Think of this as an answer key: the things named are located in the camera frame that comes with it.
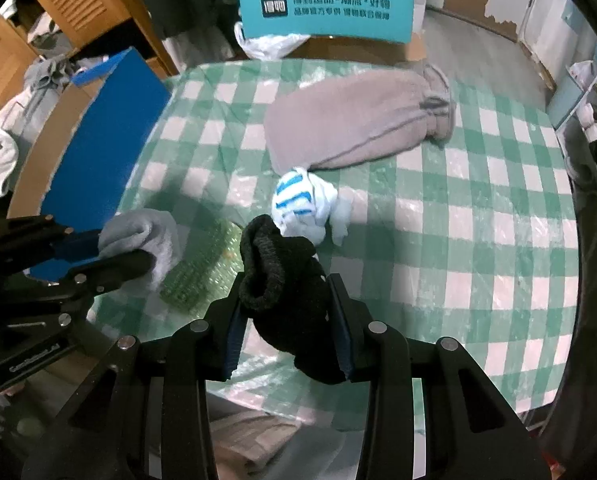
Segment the grey sock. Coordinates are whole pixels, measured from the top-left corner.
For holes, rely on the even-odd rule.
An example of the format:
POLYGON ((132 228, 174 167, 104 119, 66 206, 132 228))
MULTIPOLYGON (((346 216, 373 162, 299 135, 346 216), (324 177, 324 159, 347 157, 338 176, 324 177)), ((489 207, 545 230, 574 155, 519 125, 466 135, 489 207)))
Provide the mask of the grey sock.
POLYGON ((136 249, 153 257, 151 269, 141 278, 123 284, 129 296, 156 292, 166 275, 182 258, 177 223, 168 211, 136 209, 117 214, 105 223, 98 241, 99 256, 110 258, 136 249))

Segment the green glitter scrubbing cloth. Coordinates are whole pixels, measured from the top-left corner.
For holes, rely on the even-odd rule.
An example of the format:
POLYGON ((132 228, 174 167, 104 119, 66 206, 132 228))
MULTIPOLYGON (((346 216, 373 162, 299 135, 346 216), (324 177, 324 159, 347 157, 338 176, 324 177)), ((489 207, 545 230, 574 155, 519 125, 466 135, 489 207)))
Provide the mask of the green glitter scrubbing cloth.
POLYGON ((233 222, 215 221, 164 279, 160 296, 166 304, 194 320, 202 318, 213 301, 227 297, 243 270, 241 235, 233 222))

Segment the black knitted sock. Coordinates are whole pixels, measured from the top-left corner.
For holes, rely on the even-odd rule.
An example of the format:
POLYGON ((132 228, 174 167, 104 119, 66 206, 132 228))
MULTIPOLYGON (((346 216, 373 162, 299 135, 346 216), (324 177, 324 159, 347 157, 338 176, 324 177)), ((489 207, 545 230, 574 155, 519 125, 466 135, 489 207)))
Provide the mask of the black knitted sock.
POLYGON ((271 217, 261 214, 245 226, 240 254, 240 303, 259 336, 294 356, 297 370, 316 382, 344 382, 331 289, 312 242, 284 237, 271 217))

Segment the blue cardboard box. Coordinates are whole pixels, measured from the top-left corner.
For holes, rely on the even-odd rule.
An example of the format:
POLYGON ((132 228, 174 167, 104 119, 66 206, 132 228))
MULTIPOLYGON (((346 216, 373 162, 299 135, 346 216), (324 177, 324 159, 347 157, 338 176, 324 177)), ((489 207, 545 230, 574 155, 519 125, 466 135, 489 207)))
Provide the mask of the blue cardboard box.
POLYGON ((74 76, 26 156, 9 218, 101 231, 169 98, 135 49, 74 76))

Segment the white fluffy towel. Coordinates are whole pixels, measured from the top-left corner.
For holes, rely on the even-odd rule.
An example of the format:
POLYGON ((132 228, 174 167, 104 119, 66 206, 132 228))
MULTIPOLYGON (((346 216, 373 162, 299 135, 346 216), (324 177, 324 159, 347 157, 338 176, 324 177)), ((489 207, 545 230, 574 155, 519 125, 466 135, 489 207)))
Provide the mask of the white fluffy towel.
POLYGON ((10 191, 12 174, 18 164, 20 150, 14 136, 13 127, 22 117, 25 107, 23 93, 10 99, 0 110, 0 197, 10 191))

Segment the green checkered tablecloth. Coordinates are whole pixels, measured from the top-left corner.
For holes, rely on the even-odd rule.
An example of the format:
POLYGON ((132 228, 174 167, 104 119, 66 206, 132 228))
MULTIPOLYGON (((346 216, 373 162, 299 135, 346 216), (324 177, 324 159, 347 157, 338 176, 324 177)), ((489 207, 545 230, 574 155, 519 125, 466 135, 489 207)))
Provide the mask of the green checkered tablecloth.
MULTIPOLYGON (((172 214, 194 257, 219 218, 245 226, 270 209, 277 176, 264 133, 282 94, 360 64, 205 64, 172 97, 132 171, 123 210, 172 214)), ((455 82, 455 130, 324 179, 353 203, 324 270, 378 320, 417 340, 450 336, 518 413, 551 403, 575 325, 578 237, 571 186, 548 115, 455 82)))

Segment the white blue striped sock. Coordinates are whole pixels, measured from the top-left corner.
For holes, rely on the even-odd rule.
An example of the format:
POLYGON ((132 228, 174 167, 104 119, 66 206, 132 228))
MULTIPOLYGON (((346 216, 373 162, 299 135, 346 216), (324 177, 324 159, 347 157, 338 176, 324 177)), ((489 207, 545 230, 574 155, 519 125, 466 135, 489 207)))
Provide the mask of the white blue striped sock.
POLYGON ((284 237, 305 237, 320 245, 330 226, 332 242, 348 235, 353 201, 335 186, 304 168, 293 168, 279 179, 271 202, 271 218, 284 237))

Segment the wooden louvered cabinet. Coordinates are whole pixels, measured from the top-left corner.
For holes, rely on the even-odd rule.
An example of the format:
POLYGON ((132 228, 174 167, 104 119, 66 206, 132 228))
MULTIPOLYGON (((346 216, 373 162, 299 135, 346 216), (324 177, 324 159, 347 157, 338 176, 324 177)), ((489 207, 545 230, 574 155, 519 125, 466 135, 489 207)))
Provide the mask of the wooden louvered cabinet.
POLYGON ((142 0, 0 0, 0 107, 23 89, 28 66, 135 47, 157 76, 175 75, 142 0))

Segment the white plastic bag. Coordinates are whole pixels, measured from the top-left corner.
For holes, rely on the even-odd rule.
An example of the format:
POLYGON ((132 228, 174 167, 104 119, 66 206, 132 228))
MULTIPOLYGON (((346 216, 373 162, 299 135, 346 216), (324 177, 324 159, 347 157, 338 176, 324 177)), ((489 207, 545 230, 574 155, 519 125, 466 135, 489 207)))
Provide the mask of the white plastic bag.
POLYGON ((289 34, 286 36, 267 35, 248 39, 244 35, 242 22, 233 26, 234 37, 239 47, 251 60, 277 61, 301 47, 310 39, 309 35, 289 34))

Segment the metal shoe rack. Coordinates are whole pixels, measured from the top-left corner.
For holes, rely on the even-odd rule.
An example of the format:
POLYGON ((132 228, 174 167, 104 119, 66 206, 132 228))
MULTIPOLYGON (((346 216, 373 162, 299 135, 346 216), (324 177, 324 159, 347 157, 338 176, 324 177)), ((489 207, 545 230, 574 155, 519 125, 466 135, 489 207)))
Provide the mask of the metal shoe rack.
POLYGON ((547 112, 569 177, 577 188, 597 191, 597 58, 565 70, 547 112))

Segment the teal shoe box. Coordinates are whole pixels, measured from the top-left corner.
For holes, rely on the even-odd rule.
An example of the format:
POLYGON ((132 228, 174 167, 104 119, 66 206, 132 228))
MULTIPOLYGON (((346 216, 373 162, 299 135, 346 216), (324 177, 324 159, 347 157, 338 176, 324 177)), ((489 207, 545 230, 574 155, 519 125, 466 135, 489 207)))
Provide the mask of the teal shoe box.
POLYGON ((244 35, 300 34, 406 44, 414 0, 239 0, 244 35))

